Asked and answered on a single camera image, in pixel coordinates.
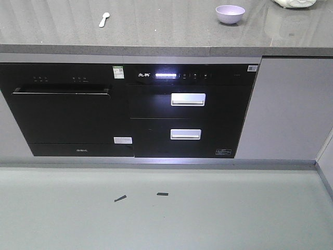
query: kitchen cabinet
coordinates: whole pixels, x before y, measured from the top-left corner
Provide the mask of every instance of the kitchen cabinet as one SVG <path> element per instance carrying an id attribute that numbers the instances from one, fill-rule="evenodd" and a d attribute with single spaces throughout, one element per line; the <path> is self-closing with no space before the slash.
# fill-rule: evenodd
<path id="1" fill-rule="evenodd" d="M 333 125 L 333 59 L 263 58 L 235 158 L 315 159 Z"/>
<path id="2" fill-rule="evenodd" d="M 317 157 L 318 172 L 321 175 L 327 191 L 333 197 L 333 129 L 330 132 L 321 152 Z"/>

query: label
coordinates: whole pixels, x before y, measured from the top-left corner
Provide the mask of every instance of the label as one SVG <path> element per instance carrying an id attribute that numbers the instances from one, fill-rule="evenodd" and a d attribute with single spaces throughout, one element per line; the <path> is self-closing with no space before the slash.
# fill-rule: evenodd
<path id="1" fill-rule="evenodd" d="M 132 137 L 114 137 L 115 144 L 132 144 Z"/>
<path id="2" fill-rule="evenodd" d="M 215 155 L 231 155 L 231 149 L 217 149 L 215 150 Z"/>
<path id="3" fill-rule="evenodd" d="M 256 72 L 258 70 L 258 65 L 249 65 L 248 72 Z"/>
<path id="4" fill-rule="evenodd" d="M 113 75 L 115 79 L 124 79 L 124 69 L 123 66 L 112 66 Z"/>

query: kitchen appliance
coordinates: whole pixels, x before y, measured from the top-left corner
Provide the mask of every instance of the kitchen appliance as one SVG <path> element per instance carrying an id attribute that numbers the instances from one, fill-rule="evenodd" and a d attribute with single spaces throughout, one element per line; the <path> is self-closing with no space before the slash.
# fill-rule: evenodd
<path id="1" fill-rule="evenodd" d="M 34 156 L 133 156 L 112 65 L 0 64 L 0 84 Z"/>
<path id="2" fill-rule="evenodd" d="M 258 64 L 2 63 L 34 156 L 233 158 Z"/>
<path id="3" fill-rule="evenodd" d="M 135 157 L 233 158 L 258 65 L 125 65 Z"/>
<path id="4" fill-rule="evenodd" d="M 316 0 L 273 0 L 283 8 L 306 8 L 314 5 Z"/>

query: drawer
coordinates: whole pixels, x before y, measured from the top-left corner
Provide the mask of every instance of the drawer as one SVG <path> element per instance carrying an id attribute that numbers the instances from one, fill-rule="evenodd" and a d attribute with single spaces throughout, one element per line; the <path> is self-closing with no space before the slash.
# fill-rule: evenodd
<path id="1" fill-rule="evenodd" d="M 128 85 L 131 118 L 242 119 L 252 86 Z"/>
<path id="2" fill-rule="evenodd" d="M 34 156 L 132 156 L 131 144 L 29 143 Z"/>
<path id="3" fill-rule="evenodd" d="M 131 119 L 135 157 L 233 158 L 242 120 Z"/>

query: floor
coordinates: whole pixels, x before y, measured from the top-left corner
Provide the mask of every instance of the floor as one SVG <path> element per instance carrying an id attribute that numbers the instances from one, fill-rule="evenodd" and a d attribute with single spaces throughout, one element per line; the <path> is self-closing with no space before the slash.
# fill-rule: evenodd
<path id="1" fill-rule="evenodd" d="M 0 168 L 0 225 L 9 250 L 333 249 L 312 170 Z"/>

